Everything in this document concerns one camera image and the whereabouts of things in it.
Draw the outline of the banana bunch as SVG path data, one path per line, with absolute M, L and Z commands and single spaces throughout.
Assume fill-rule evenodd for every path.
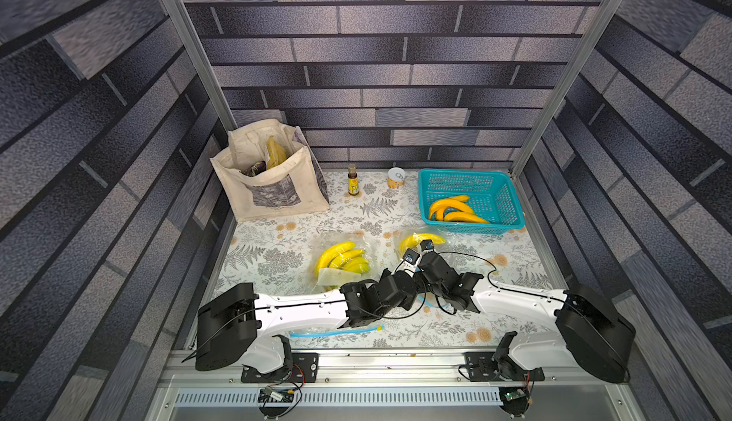
M 316 259 L 316 276 L 326 274 L 326 270 L 363 275 L 371 270 L 371 265 L 364 249 L 358 249 L 353 241 L 346 241 L 329 247 Z
M 432 233 L 411 233 L 408 234 L 398 246 L 398 254 L 400 256 L 404 255 L 406 249 L 411 249 L 412 247 L 418 247 L 419 243 L 422 240 L 431 239 L 435 245 L 443 245 L 446 243 L 446 240 L 436 234 Z

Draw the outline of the single orange banana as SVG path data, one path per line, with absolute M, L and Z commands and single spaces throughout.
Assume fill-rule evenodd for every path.
M 428 218 L 430 220 L 443 221 L 444 215 L 448 209 L 468 214 L 475 214 L 472 207 L 467 205 L 469 200 L 470 197 L 468 195 L 458 195 L 440 199 L 430 205 Z

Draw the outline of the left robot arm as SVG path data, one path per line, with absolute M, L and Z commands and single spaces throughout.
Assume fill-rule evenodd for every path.
M 385 270 L 377 281 L 347 283 L 322 294 L 272 296 L 241 283 L 199 308 L 196 350 L 189 357 L 197 371 L 240 363 L 273 373 L 288 360 L 290 331 L 365 327 L 394 309 L 410 310 L 425 291 L 424 277 L 408 270 Z

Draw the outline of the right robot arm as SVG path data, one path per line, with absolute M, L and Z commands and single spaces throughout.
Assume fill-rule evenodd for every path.
M 436 251 L 423 253 L 417 266 L 436 298 L 455 310 L 507 315 L 547 328 L 536 337 L 507 334 L 501 340 L 505 357 L 521 369 L 577 365 L 604 382 L 629 381 L 636 329 L 589 287 L 547 291 L 500 284 L 488 275 L 457 272 Z

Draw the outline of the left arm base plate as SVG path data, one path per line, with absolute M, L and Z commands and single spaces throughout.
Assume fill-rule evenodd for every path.
M 319 354 L 316 352 L 296 352 L 286 357 L 284 364 L 271 373 L 259 373 L 256 369 L 243 367 L 240 381 L 242 383 L 315 383 L 318 377 Z

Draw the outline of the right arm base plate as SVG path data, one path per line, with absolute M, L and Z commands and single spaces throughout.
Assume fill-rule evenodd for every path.
M 467 352 L 459 373 L 471 382 L 517 382 L 532 383 L 545 381 L 542 368 L 528 371 L 522 369 L 510 357 L 495 358 L 493 352 Z

